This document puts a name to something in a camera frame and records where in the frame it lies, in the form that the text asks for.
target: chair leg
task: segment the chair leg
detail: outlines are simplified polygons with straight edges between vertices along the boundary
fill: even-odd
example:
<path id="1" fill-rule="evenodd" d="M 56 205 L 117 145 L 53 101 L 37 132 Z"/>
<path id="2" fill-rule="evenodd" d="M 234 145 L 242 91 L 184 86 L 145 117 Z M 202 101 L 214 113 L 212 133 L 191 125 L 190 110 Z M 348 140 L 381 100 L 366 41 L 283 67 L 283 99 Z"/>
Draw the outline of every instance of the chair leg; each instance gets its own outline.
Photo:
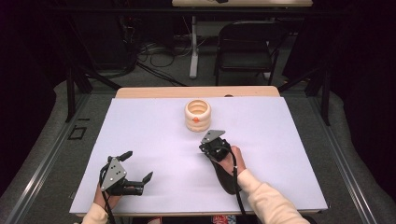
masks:
<path id="1" fill-rule="evenodd" d="M 277 50 L 275 51 L 275 54 L 274 54 L 274 61 L 273 61 L 272 67 L 271 67 L 270 78 L 268 79 L 268 86 L 271 86 L 272 79 L 273 79 L 273 77 L 274 77 L 274 72 L 275 72 L 276 61 L 277 61 L 277 56 L 278 56 L 278 55 L 279 55 L 279 49 L 277 49 Z"/>
<path id="2" fill-rule="evenodd" d="M 216 86 L 219 85 L 219 63 L 218 63 L 218 56 L 216 56 L 215 60 L 215 70 L 213 71 L 213 75 L 216 77 Z"/>
<path id="3" fill-rule="evenodd" d="M 330 78 L 331 78 L 330 71 L 326 70 L 323 76 L 320 115 L 322 116 L 323 121 L 326 123 L 327 126 L 330 126 L 330 122 L 329 122 Z"/>
<path id="4" fill-rule="evenodd" d="M 216 86 L 218 86 L 219 85 L 219 69 L 218 68 L 215 68 L 215 69 L 216 69 L 216 71 L 215 71 Z"/>

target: white tabletop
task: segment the white tabletop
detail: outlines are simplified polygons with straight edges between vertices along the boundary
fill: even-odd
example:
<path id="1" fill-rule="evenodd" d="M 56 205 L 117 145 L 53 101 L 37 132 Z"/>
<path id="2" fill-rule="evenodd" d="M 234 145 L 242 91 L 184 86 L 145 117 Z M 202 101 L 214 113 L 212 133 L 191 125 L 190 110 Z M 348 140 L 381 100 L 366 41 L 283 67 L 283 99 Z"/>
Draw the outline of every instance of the white tabletop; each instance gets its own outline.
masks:
<path id="1" fill-rule="evenodd" d="M 311 0 L 173 0 L 174 7 L 311 7 Z"/>
<path id="2" fill-rule="evenodd" d="M 282 97 L 209 97 L 210 129 L 241 147 L 247 167 L 290 199 L 298 210 L 327 209 L 318 181 Z M 91 206 L 100 169 L 108 156 L 132 150 L 121 163 L 128 180 L 153 171 L 142 196 L 124 196 L 113 210 L 121 216 L 238 214 L 234 195 L 226 193 L 212 164 L 198 148 L 203 133 L 184 124 L 191 98 L 113 99 L 92 150 L 70 213 Z M 251 211 L 245 193 L 242 200 Z"/>

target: dark background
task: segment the dark background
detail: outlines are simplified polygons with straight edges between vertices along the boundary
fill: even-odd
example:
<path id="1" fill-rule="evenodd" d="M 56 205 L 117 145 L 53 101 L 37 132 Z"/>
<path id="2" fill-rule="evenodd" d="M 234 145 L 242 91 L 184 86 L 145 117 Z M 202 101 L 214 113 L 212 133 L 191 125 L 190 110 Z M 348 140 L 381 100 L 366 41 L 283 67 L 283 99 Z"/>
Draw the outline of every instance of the dark background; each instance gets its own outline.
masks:
<path id="1" fill-rule="evenodd" d="M 171 6 L 171 1 L 130 2 L 135 3 L 136 7 Z M 56 99 L 53 88 L 65 80 L 67 60 L 35 1 L 2 1 L 0 4 L 2 194 L 20 169 L 50 115 Z M 392 32 L 396 23 L 390 19 L 393 10 L 385 1 L 314 1 L 315 8 L 342 9 L 350 5 L 360 13 L 361 21 L 350 30 L 346 47 L 340 48 L 332 61 L 331 87 L 345 103 L 354 147 L 377 183 L 395 200 L 396 166 L 393 163 L 396 148 L 392 140 L 396 136 L 396 96 L 393 88 L 396 58 Z M 153 16 L 142 19 L 142 27 L 163 28 L 144 30 L 144 35 L 169 47 L 173 44 L 169 36 L 183 33 L 178 30 L 181 28 L 175 27 L 174 18 Z M 295 78 L 317 66 L 332 50 L 329 46 L 341 34 L 345 22 L 306 20 L 285 67 L 284 76 Z M 74 18 L 74 23 L 74 28 L 82 33 L 86 31 L 81 29 L 87 24 L 78 23 L 78 18 Z M 63 29 L 70 35 L 68 44 L 73 46 L 73 56 L 87 66 L 97 68 L 98 64 L 104 65 L 111 60 L 111 64 L 105 65 L 127 66 L 124 57 L 104 58 L 106 53 L 88 52 L 81 45 L 81 40 L 73 37 L 75 30 L 66 26 Z M 99 44 L 101 37 L 108 39 L 103 34 L 97 36 Z M 112 44 L 116 46 L 113 50 L 119 51 L 116 55 L 127 55 L 128 46 L 117 40 L 121 34 L 111 36 L 114 40 Z"/>

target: white table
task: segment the white table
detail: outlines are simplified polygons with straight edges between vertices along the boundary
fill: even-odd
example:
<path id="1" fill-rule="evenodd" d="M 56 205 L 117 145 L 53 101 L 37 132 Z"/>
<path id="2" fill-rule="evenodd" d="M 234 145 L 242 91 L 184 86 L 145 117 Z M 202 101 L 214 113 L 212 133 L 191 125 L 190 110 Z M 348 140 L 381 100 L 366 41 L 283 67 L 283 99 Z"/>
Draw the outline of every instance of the white table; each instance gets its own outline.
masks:
<path id="1" fill-rule="evenodd" d="M 173 0 L 174 7 L 311 7 L 311 0 L 229 0 L 227 3 L 219 4 L 215 0 Z M 219 30 L 218 25 L 207 26 L 206 28 Z M 197 20 L 192 16 L 192 55 L 190 78 L 197 78 L 198 48 L 197 48 Z"/>
<path id="2" fill-rule="evenodd" d="M 222 97 L 227 94 L 234 97 Z M 289 109 L 276 88 L 177 87 L 119 90 L 70 213 L 87 213 L 106 158 L 132 150 L 134 155 L 121 163 L 128 172 L 126 178 L 140 181 L 149 172 L 154 174 L 142 196 L 121 199 L 113 210 L 116 216 L 240 214 L 235 196 L 223 190 L 212 164 L 198 148 L 206 132 L 191 132 L 184 124 L 184 106 L 192 96 L 211 104 L 210 129 L 226 131 L 222 138 L 242 148 L 255 176 L 279 189 L 302 212 L 327 209 Z M 252 213 L 246 194 L 241 196 Z"/>

